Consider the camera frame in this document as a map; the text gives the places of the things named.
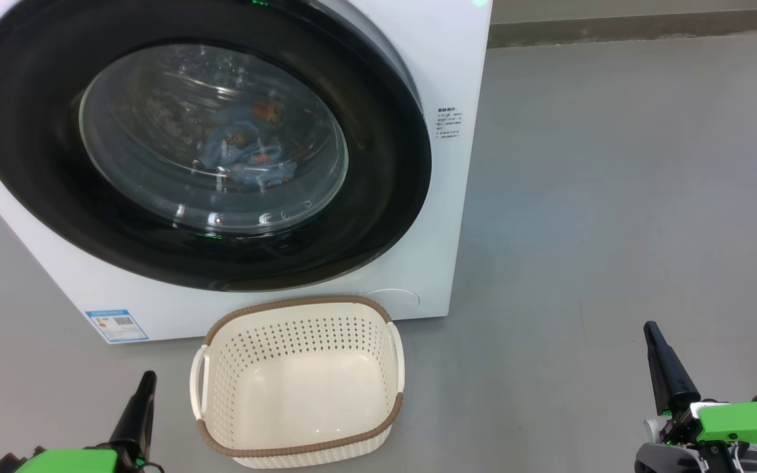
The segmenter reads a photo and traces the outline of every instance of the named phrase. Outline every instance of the glass door window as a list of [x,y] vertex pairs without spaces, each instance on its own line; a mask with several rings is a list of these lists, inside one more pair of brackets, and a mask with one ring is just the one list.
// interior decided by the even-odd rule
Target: glass door window
[[89,85],[80,131],[103,176],[145,209],[211,233],[312,218],[346,176],[343,132],[301,81],[255,56],[163,45]]

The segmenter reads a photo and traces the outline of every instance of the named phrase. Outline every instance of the basket handle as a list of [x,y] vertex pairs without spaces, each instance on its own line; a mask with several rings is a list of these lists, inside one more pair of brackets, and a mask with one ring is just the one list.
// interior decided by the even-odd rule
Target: basket handle
[[387,323],[390,329],[390,341],[393,344],[393,352],[396,354],[396,373],[399,380],[396,381],[398,392],[405,390],[405,350],[402,350],[402,337],[399,336],[399,330],[391,321]]
[[200,398],[200,395],[198,394],[200,392],[198,386],[198,380],[200,379],[200,366],[201,363],[206,361],[206,364],[208,365],[208,356],[205,356],[206,350],[208,345],[202,345],[200,347],[200,350],[198,350],[198,353],[195,353],[195,359],[192,360],[192,372],[189,374],[189,397],[192,400],[192,413],[195,414],[195,420],[200,420],[204,418],[202,416],[202,410],[204,410],[204,405],[206,404],[206,390],[207,390],[207,384],[208,381],[210,381],[208,378],[208,369],[204,373],[204,395],[202,396],[202,401]]

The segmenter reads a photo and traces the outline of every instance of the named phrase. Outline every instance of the wall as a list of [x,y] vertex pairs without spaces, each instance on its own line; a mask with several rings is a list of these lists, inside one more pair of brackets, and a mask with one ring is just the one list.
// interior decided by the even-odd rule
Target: wall
[[757,9],[757,0],[493,0],[492,23]]

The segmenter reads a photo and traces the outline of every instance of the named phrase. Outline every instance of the energy label sticker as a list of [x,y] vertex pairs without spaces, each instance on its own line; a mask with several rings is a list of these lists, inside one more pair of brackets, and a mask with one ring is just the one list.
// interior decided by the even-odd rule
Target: energy label sticker
[[148,336],[125,309],[119,311],[88,311],[87,317],[111,344],[141,342]]

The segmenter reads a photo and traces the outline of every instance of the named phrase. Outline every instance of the washing machine door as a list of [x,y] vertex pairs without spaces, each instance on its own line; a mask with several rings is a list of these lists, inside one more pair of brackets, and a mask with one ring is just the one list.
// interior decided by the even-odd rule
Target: washing machine door
[[397,60],[297,0],[27,0],[0,21],[0,179],[159,281],[324,281],[408,230],[430,147]]

